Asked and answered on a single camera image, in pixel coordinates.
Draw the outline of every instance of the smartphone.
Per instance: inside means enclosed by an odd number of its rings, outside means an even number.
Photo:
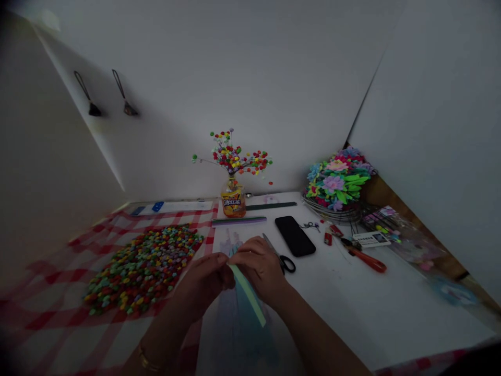
[[[306,256],[315,253],[317,250],[293,217],[277,218],[275,219],[275,225],[277,225],[283,239],[295,257]]]

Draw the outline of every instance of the red checkered tablecloth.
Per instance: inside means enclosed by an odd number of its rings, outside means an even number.
[[[195,259],[212,253],[218,202],[211,210],[132,217],[120,211],[46,260],[27,268],[22,282],[1,300],[1,323],[11,356],[30,374],[115,374],[137,346],[169,297],[138,319],[113,309],[89,316],[82,297],[87,284],[113,254],[145,231],[191,222],[205,237]],[[184,372],[194,373],[201,321],[194,324],[181,352]]]

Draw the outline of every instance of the black scissors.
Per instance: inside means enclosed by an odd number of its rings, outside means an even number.
[[[287,256],[282,256],[280,253],[277,252],[275,247],[271,244],[270,240],[268,237],[263,233],[263,238],[265,238],[266,242],[270,246],[270,248],[275,252],[275,254],[278,256],[278,260],[280,261],[280,268],[282,269],[282,273],[285,275],[285,271],[288,271],[289,273],[294,273],[296,271],[296,266],[292,262],[290,258]]]

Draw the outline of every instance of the red lighter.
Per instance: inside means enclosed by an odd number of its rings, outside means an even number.
[[[328,232],[326,232],[324,235],[324,243],[326,243],[327,245],[332,245],[332,235]]]
[[[343,236],[343,233],[336,227],[336,225],[331,225],[329,228],[332,231],[332,233],[336,235],[338,238]]]

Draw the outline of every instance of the plastic bottle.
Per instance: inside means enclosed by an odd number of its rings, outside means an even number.
[[[235,180],[235,175],[229,179],[221,189],[224,215],[228,218],[242,218],[245,213],[245,195],[241,185]]]

